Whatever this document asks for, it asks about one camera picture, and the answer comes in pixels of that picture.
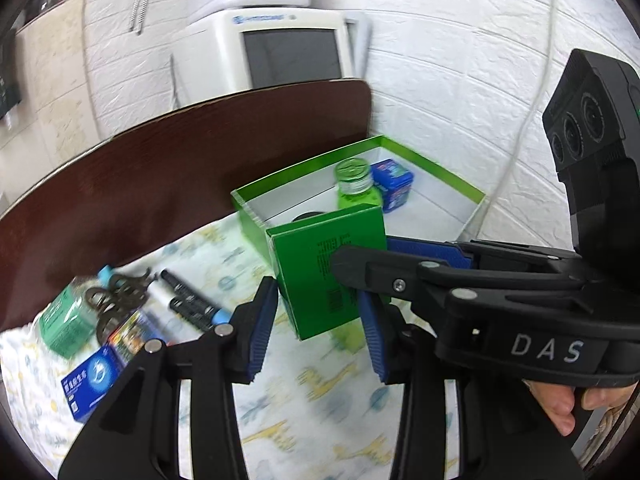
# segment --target marker pen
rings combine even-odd
[[[213,325],[210,318],[207,319],[201,313],[192,308],[187,301],[180,300],[179,298],[173,298],[169,302],[169,308],[176,314],[180,314],[188,323],[191,323],[194,327],[203,332],[208,332]]]
[[[179,300],[188,303],[189,308],[201,314],[204,319],[210,319],[213,325],[228,323],[231,319],[231,313],[228,310],[205,298],[171,271],[163,270],[160,272],[160,278],[174,290]]]

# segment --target finger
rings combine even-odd
[[[531,382],[529,388],[546,412],[567,416],[574,408],[574,391],[570,386]]]
[[[625,404],[636,385],[625,388],[590,388],[582,396],[582,407],[585,410],[595,410],[597,408],[617,408]]]
[[[575,419],[573,415],[559,415],[556,412],[546,409],[544,406],[542,406],[542,409],[545,410],[546,416],[548,416],[549,420],[558,428],[562,436],[567,436],[574,430]]]

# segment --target blue medicine box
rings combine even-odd
[[[392,158],[371,165],[371,174],[383,199],[382,211],[388,213],[404,205],[409,198],[414,174]]]
[[[121,371],[120,360],[105,345],[60,381],[75,420],[84,424],[89,419]]]

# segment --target blue logo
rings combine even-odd
[[[111,386],[111,365],[100,356],[89,361],[87,367],[89,385],[98,393],[106,392]]]
[[[234,16],[231,20],[236,25],[241,25],[247,22],[279,22],[284,19],[286,19],[284,14],[265,14],[264,16]]]

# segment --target bottle cap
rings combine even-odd
[[[113,269],[110,266],[106,265],[100,269],[98,272],[98,280],[100,280],[100,284],[104,288],[109,288],[109,280],[113,276]]]
[[[211,318],[211,324],[214,326],[228,323],[229,321],[231,321],[231,312],[225,310],[224,308],[221,308],[219,311],[217,311]]]
[[[373,186],[369,163],[363,158],[348,158],[335,167],[338,188],[345,195],[358,195]]]

